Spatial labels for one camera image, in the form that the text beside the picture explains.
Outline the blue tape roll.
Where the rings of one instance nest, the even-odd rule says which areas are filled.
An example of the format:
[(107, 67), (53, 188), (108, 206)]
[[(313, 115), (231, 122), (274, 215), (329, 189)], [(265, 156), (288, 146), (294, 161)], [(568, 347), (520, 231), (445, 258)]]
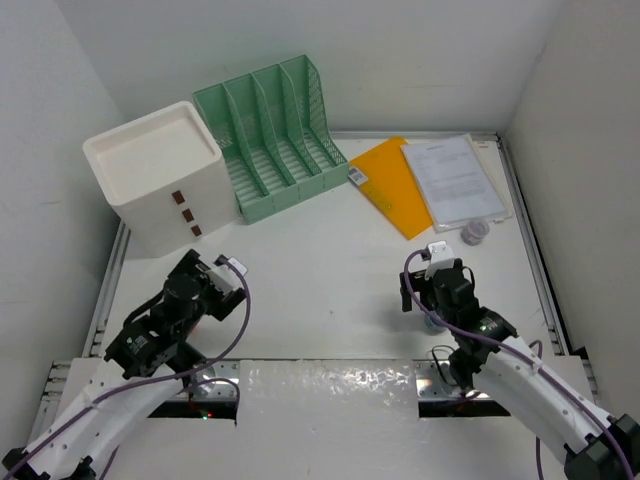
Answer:
[(439, 335), (447, 330), (447, 327), (435, 312), (425, 315), (425, 326), (431, 335)]

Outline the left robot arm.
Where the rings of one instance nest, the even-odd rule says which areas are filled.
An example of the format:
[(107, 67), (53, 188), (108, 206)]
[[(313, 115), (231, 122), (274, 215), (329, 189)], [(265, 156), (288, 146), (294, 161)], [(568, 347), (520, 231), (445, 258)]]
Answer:
[(246, 267), (233, 257), (203, 261), (190, 249), (161, 290), (133, 310), (80, 393), (52, 425), (2, 460), (9, 479), (102, 479), (125, 437), (158, 407), (185, 394), (209, 397), (219, 383), (238, 386), (188, 338), (204, 317), (225, 320), (249, 307)]

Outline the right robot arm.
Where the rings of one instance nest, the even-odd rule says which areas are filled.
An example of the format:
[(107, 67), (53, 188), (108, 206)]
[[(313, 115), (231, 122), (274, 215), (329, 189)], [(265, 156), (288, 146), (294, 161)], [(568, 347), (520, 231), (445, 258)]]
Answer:
[(515, 327), (475, 296), (461, 259), (416, 251), (424, 270), (400, 275), (402, 308), (419, 307), (457, 344), (451, 376), (464, 391), (487, 394), (526, 426), (569, 479), (633, 479), (639, 473), (639, 424), (581, 395), (531, 349)]

